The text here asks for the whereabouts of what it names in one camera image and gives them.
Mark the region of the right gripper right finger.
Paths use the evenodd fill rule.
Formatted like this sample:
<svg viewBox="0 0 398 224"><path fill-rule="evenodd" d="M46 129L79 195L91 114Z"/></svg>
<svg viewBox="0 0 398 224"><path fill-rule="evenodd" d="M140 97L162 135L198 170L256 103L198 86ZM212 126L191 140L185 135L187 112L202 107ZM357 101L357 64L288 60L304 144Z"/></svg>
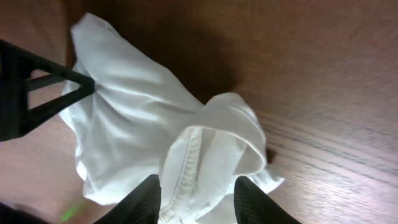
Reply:
<svg viewBox="0 0 398 224"><path fill-rule="evenodd" d="M237 224L300 224L246 176L234 185Z"/></svg>

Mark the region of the white graphic t-shirt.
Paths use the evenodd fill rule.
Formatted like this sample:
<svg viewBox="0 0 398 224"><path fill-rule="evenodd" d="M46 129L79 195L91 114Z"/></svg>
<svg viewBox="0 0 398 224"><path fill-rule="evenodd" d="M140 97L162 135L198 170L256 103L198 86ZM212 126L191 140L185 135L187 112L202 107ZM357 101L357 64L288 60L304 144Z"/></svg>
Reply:
<svg viewBox="0 0 398 224"><path fill-rule="evenodd" d="M105 20L87 13L71 30L74 70L95 92L60 113L75 133L83 196L119 203L151 174L160 178L160 223L235 223L234 183L263 192L283 178L267 165L256 114L235 93L197 100Z"/></svg>

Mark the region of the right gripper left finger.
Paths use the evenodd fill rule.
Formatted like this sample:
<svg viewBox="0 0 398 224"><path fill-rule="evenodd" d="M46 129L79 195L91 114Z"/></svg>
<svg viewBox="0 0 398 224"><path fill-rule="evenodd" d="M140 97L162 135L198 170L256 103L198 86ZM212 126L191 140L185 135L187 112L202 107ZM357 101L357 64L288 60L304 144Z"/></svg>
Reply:
<svg viewBox="0 0 398 224"><path fill-rule="evenodd" d="M152 174L95 224L158 224L160 204L159 176Z"/></svg>

